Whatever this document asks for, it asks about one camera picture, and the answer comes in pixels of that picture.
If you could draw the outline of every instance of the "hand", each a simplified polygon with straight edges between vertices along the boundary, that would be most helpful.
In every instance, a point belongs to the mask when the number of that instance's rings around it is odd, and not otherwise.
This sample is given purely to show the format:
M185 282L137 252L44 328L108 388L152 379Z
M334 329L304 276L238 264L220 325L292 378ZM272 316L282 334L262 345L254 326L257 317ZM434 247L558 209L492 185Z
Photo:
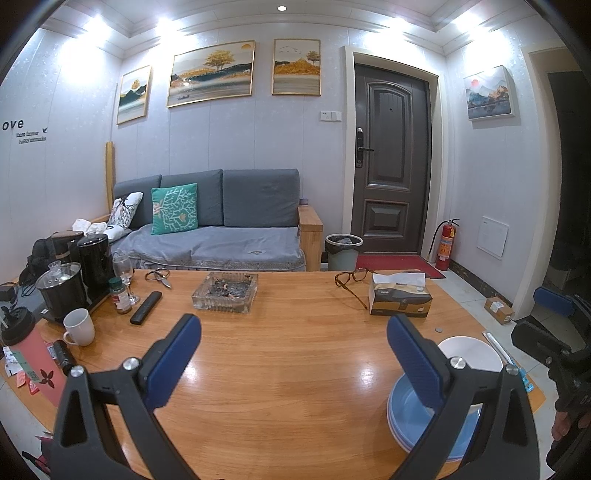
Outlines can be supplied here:
M585 429L591 425L591 412L586 413L579 420L578 427ZM570 430L572 422L569 418L569 414L563 411L556 412L554 418L554 425L552 426L552 438L554 440L561 440Z

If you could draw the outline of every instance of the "red fabric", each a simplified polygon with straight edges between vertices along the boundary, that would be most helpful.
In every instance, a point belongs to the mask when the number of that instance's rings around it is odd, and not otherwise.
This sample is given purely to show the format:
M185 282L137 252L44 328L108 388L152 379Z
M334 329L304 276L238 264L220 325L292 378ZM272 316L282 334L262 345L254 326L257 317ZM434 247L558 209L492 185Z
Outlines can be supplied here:
M429 278L446 278L420 255L368 255L357 257L357 268L370 270L420 270Z

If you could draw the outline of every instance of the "fire extinguisher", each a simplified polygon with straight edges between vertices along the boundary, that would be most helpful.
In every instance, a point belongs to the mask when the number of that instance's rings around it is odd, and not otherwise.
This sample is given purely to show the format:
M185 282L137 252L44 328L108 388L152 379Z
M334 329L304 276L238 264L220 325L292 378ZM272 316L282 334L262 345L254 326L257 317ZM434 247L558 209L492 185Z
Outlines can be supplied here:
M436 228L435 234L433 235L433 240L431 241L431 248L429 249L429 254L431 254L431 250L433 250L433 244L435 243L435 237L437 236L437 232L439 231L439 228L443 225L443 231L441 232L441 240L439 240L439 248L437 249L437 260L435 261L435 268L438 270L445 271L449 268L449 257L452 254L453 240L456 237L456 227L459 226L456 223L456 220L459 220L459 218L454 218L452 220L446 220L444 222L441 222L439 226Z

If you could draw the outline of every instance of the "eyeglasses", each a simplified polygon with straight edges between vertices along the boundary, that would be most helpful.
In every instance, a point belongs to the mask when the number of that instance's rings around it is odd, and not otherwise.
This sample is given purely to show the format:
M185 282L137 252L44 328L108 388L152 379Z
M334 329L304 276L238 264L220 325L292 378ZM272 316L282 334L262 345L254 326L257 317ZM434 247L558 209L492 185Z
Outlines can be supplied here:
M373 270L369 270L368 268L359 268L355 271L352 272L342 272L339 273L338 275L335 276L335 285L337 287L343 287L346 291L348 291L350 294L352 294L357 300L359 300L360 304L363 305L363 308L365 308L365 310L368 310L368 306L363 302L363 300L361 300L348 286L347 283L349 283L351 281L351 278L353 279L353 281L362 281L365 280L365 277L367 277L367 274L369 273L375 273Z

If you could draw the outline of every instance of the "framed painting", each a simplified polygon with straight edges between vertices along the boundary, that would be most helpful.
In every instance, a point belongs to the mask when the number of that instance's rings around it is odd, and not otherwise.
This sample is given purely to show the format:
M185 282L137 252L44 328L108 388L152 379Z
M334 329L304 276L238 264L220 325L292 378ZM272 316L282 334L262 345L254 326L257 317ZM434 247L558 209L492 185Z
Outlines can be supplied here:
M503 65L464 79L469 120L514 116L514 96Z
M253 40L175 55L166 106L252 95L254 57Z
M276 39L272 94L320 96L320 65L320 40Z
M151 73L152 67L147 65L121 77L117 125L145 116L148 112Z

